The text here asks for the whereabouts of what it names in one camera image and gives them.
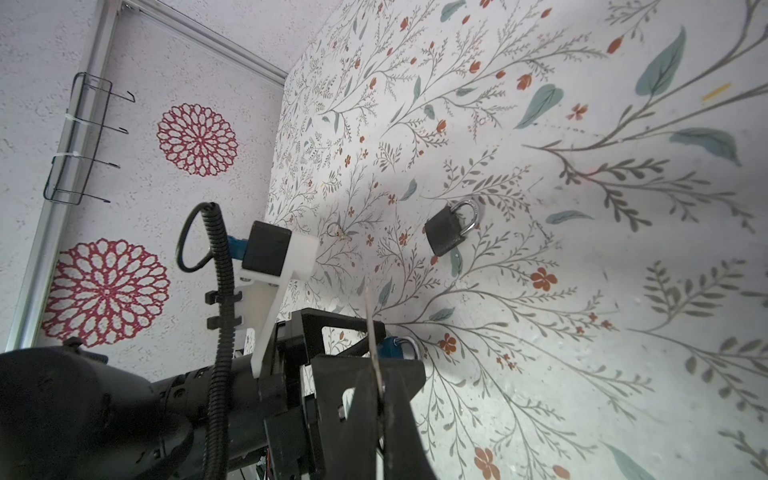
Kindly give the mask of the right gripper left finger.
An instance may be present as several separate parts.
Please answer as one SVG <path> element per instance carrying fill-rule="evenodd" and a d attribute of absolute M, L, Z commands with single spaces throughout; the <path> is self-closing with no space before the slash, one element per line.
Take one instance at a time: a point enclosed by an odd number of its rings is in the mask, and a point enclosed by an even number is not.
<path fill-rule="evenodd" d="M 362 370 L 340 437 L 327 461 L 326 479 L 376 479 L 379 399 L 372 367 Z"/>

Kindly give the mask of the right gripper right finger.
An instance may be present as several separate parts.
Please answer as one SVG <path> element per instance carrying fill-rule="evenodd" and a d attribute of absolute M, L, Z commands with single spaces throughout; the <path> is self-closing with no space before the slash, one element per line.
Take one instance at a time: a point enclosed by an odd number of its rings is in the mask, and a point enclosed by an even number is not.
<path fill-rule="evenodd" d="M 386 480 L 435 480 L 435 473 L 424 452 L 401 377 L 389 377 L 383 394 L 384 459 Z"/>

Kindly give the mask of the blue padlock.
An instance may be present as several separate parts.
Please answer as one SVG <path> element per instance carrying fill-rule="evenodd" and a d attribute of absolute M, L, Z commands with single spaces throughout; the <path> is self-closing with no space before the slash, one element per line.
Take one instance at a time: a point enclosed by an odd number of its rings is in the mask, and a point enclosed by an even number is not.
<path fill-rule="evenodd" d="M 418 360 L 423 359 L 419 343 L 409 336 L 389 336 L 378 343 L 377 353 L 381 358 Z"/>

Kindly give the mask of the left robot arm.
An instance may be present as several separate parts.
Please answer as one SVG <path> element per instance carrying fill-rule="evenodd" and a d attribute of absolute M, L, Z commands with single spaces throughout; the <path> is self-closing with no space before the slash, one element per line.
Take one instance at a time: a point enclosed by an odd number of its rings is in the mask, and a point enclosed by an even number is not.
<path fill-rule="evenodd" d="M 416 342 L 316 309 L 236 358 L 226 402 L 203 367 L 151 382 L 77 339 L 1 357 L 5 479 L 431 479 L 411 400 Z"/>

